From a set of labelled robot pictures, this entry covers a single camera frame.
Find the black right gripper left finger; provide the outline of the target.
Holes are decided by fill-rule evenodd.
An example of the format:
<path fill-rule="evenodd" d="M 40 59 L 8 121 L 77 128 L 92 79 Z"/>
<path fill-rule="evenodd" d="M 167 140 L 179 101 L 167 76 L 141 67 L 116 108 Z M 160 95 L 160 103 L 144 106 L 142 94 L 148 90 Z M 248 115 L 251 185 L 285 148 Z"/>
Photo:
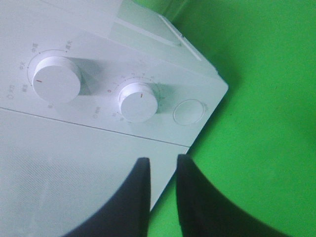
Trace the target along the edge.
<path fill-rule="evenodd" d="M 67 237 L 146 237 L 151 206 L 151 169 L 138 158 L 115 194 Z"/>

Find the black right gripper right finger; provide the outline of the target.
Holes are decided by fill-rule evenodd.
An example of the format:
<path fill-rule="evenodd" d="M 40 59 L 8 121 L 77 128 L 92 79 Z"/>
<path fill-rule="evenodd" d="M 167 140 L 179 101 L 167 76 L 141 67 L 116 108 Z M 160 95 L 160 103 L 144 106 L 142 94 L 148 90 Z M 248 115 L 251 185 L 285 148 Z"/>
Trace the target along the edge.
<path fill-rule="evenodd" d="M 176 198 L 185 237 L 283 237 L 236 206 L 199 170 L 188 155 L 178 155 Z"/>

